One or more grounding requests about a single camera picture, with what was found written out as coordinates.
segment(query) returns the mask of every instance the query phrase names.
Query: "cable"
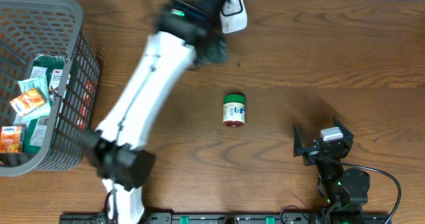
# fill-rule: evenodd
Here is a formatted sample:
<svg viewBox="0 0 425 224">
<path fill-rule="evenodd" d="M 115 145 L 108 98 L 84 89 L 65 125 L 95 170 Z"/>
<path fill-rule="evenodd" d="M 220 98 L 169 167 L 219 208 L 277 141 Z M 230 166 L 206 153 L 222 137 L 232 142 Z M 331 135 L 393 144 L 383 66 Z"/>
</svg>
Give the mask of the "cable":
<svg viewBox="0 0 425 224">
<path fill-rule="evenodd" d="M 401 201 L 401 186 L 400 186 L 400 183 L 398 182 L 398 180 L 393 175 L 387 173 L 386 171 L 382 171 L 382 170 L 379 170 L 379 169 L 376 169 L 376 168 L 370 168 L 370 167 L 361 166 L 361 165 L 357 165 L 357 164 L 348 164 L 348 163 L 343 163 L 343 162 L 340 162 L 340 161 L 332 160 L 331 158 L 325 156 L 322 151 L 320 151 L 320 154 L 323 157 L 325 157 L 328 161 L 330 161 L 331 163 L 342 165 L 342 166 L 347 166 L 347 167 L 352 167 L 352 168 L 359 168 L 359 169 L 374 171 L 374 172 L 377 172 L 379 174 L 383 174 L 383 175 L 391 178 L 391 180 L 393 180 L 393 182 L 397 186 L 397 200 L 396 200 L 396 203 L 394 205 L 394 208 L 392 208 L 392 211 L 391 211 L 389 217 L 386 219 L 386 221 L 383 224 L 388 224 L 391 221 L 391 218 L 396 213 L 398 206 L 400 205 L 400 201 Z"/>
<path fill-rule="evenodd" d="M 117 190 L 115 189 L 115 183 L 112 182 L 112 190 L 110 192 L 108 192 L 108 194 L 106 195 L 105 198 L 105 204 L 104 204 L 104 209 L 105 209 L 105 213 L 106 213 L 106 220 L 108 222 L 108 224 L 114 224 L 114 223 L 118 223 L 118 210 L 116 208 L 116 193 Z M 114 214 L 112 214 L 112 219 L 109 219 L 109 197 L 113 195 L 114 196 Z"/>
<path fill-rule="evenodd" d="M 286 207 L 284 207 L 284 209 L 279 214 L 279 220 L 280 220 L 280 222 L 282 224 L 286 224 L 286 222 L 284 222 L 284 220 L 282 219 L 282 217 L 283 217 L 283 215 L 284 215 L 284 213 L 285 213 L 285 211 L 286 211 L 286 209 L 288 207 L 295 207 L 296 209 L 298 209 L 299 211 L 301 211 L 301 209 L 299 209 L 296 205 L 287 205 Z M 307 223 L 309 223 L 308 218 L 304 215 L 304 213 L 301 213 L 300 212 L 299 214 L 301 214 L 304 217 L 304 219 L 307 221 Z"/>
<path fill-rule="evenodd" d="M 108 219 L 108 207 L 109 207 L 108 203 L 109 203 L 109 197 L 111 195 L 113 195 L 114 192 L 116 192 L 115 189 L 111 190 L 110 192 L 108 192 L 108 194 L 106 195 L 106 198 L 105 198 L 104 211 L 106 213 L 106 219 Z M 92 222 L 92 218 L 93 217 L 96 217 L 97 218 L 98 215 L 90 216 L 89 218 L 86 219 L 86 221 L 84 222 L 84 224 L 87 224 L 88 221 L 90 222 L 90 224 L 93 224 L 93 222 Z"/>
<path fill-rule="evenodd" d="M 190 8 L 190 9 L 194 9 L 194 10 L 196 10 L 196 11 L 198 11 L 198 12 L 204 14 L 204 15 L 208 15 L 208 16 L 211 15 L 208 12 L 203 11 L 202 9 L 199 9 L 198 7 L 195 7 L 195 6 L 193 6 L 191 4 L 188 4 L 186 2 L 179 1 L 179 0 L 170 0 L 170 1 L 175 2 L 175 3 L 178 3 L 178 4 L 180 4 L 180 5 L 184 6 L 184 7 L 187 7 L 187 8 Z"/>
</svg>

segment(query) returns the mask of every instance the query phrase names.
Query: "wooden table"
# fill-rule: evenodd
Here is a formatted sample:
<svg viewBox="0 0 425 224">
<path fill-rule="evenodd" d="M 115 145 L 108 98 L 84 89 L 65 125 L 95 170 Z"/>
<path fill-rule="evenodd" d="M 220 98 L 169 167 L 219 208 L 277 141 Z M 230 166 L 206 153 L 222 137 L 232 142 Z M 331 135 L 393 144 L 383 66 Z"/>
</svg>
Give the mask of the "wooden table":
<svg viewBox="0 0 425 224">
<path fill-rule="evenodd" d="M 77 0 L 102 61 L 95 126 L 132 74 L 163 0 Z M 292 125 L 305 144 L 336 115 L 355 135 L 347 162 L 392 173 L 403 198 L 394 223 L 425 222 L 425 5 L 423 1 L 245 0 L 248 28 L 228 36 L 227 64 L 186 72 L 147 149 L 157 162 L 148 207 L 176 212 L 317 211 L 317 170 L 292 156 Z M 221 123 L 228 92 L 247 98 L 247 123 Z M 389 212 L 396 187 L 369 172 L 366 211 Z M 87 161 L 72 170 L 0 178 L 0 223 L 58 223 L 99 212 L 105 190 Z"/>
</svg>

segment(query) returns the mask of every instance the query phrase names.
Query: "green clip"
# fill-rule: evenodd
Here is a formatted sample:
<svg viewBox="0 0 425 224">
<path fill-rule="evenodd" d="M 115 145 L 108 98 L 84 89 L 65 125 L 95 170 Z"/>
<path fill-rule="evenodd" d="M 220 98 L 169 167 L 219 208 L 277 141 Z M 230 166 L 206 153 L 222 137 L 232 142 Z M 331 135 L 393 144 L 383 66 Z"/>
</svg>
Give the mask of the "green clip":
<svg viewBox="0 0 425 224">
<path fill-rule="evenodd" d="M 274 218 L 273 217 L 266 217 L 266 224 L 274 224 Z"/>
<path fill-rule="evenodd" d="M 180 224 L 189 224 L 188 217 L 180 217 Z"/>
</svg>

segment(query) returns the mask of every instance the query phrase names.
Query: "power outlet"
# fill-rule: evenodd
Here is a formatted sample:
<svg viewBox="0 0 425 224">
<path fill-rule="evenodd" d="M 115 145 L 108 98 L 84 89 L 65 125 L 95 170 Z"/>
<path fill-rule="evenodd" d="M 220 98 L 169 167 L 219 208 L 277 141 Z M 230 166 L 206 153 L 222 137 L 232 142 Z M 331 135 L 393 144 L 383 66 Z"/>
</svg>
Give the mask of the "power outlet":
<svg viewBox="0 0 425 224">
<path fill-rule="evenodd" d="M 248 25 L 248 15 L 243 0 L 228 0 L 220 12 L 223 34 L 241 31 Z"/>
</svg>

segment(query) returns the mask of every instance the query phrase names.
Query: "gray plastic basket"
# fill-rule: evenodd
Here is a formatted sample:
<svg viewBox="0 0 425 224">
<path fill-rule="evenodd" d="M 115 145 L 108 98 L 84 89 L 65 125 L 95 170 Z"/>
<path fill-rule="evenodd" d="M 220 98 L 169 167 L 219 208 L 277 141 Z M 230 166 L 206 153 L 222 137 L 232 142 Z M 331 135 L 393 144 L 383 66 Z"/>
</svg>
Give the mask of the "gray plastic basket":
<svg viewBox="0 0 425 224">
<path fill-rule="evenodd" d="M 80 163 L 100 76 L 82 20 L 81 6 L 74 0 L 0 0 L 0 126 L 12 125 L 15 119 L 9 101 L 20 95 L 18 80 L 31 75 L 35 55 L 66 59 L 40 151 L 0 154 L 5 164 L 0 175 L 35 168 L 67 170 Z"/>
</svg>

